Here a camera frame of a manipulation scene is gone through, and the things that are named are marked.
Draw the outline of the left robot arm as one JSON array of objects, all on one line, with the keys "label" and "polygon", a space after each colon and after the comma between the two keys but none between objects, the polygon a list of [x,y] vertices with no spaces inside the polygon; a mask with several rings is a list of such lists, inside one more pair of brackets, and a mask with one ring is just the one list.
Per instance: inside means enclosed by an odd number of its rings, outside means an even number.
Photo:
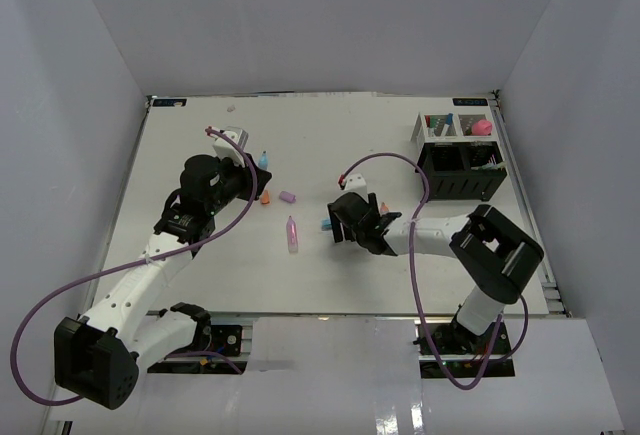
[{"label": "left robot arm", "polygon": [[140,265],[79,319],[65,318],[54,332],[54,376],[60,387],[114,410],[127,400],[139,375],[167,355],[199,354],[211,342],[209,312],[177,303],[146,324],[160,294],[198,254],[215,230],[215,216],[235,199],[260,197],[272,175],[254,163],[190,157],[180,186],[167,198]]}]

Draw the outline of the blue stubby highlighter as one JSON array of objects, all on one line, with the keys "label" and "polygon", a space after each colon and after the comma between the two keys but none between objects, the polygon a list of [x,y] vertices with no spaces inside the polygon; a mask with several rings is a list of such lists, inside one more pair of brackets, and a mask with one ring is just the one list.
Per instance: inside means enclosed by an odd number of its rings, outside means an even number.
[{"label": "blue stubby highlighter", "polygon": [[268,159],[268,154],[266,151],[263,151],[260,155],[260,158],[258,160],[258,164],[257,166],[261,169],[261,170],[267,170],[268,169],[268,165],[269,165],[269,159]]}]

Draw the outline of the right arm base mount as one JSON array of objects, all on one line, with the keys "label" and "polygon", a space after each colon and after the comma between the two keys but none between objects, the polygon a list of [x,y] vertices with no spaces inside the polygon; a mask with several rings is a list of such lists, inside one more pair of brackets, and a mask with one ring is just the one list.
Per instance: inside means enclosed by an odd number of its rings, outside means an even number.
[{"label": "right arm base mount", "polygon": [[[514,362],[510,354],[513,350],[506,325],[501,323],[497,339],[491,352],[488,351],[493,324],[485,334],[474,341],[462,341],[455,337],[449,322],[428,323],[427,328],[444,365],[455,378],[463,382],[471,381],[479,372],[485,359],[489,363],[484,372],[487,378],[513,378],[516,375]],[[423,380],[445,379],[446,376],[438,365],[425,335],[424,327],[416,323],[416,338],[413,344],[419,350],[420,374]]]}]

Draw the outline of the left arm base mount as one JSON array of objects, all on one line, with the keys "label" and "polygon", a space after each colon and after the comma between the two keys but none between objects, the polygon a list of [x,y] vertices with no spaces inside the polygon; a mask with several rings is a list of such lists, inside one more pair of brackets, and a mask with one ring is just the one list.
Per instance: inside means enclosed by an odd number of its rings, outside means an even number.
[{"label": "left arm base mount", "polygon": [[240,375],[243,374],[251,351],[252,329],[242,325],[212,325],[205,332],[207,345],[203,350],[211,355],[188,355],[180,349],[173,358],[152,365],[149,374]]}]

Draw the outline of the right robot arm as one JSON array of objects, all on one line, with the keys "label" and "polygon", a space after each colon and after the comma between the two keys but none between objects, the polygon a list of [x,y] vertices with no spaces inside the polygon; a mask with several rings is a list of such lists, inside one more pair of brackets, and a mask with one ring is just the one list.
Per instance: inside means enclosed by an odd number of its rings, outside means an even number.
[{"label": "right robot arm", "polygon": [[498,314],[515,304],[544,258],[542,247],[495,207],[470,214],[409,219],[385,214],[372,199],[348,192],[328,205],[334,241],[351,241],[373,255],[434,255],[461,263],[474,288],[442,331],[461,352],[484,346]]}]

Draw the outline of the purple highlighter cap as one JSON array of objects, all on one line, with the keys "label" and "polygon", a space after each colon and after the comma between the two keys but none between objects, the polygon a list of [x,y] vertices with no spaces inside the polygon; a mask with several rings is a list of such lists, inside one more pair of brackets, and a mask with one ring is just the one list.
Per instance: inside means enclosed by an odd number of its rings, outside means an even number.
[{"label": "purple highlighter cap", "polygon": [[296,202],[296,196],[293,193],[287,191],[281,191],[279,193],[279,199],[289,204],[293,204]]}]

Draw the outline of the pink stubby highlighter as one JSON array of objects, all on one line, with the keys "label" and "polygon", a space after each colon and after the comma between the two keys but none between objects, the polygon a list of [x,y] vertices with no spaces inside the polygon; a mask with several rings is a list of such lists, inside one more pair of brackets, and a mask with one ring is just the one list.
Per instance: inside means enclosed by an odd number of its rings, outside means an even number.
[{"label": "pink stubby highlighter", "polygon": [[286,222],[287,247],[290,254],[296,254],[299,250],[297,225],[292,216]]}]

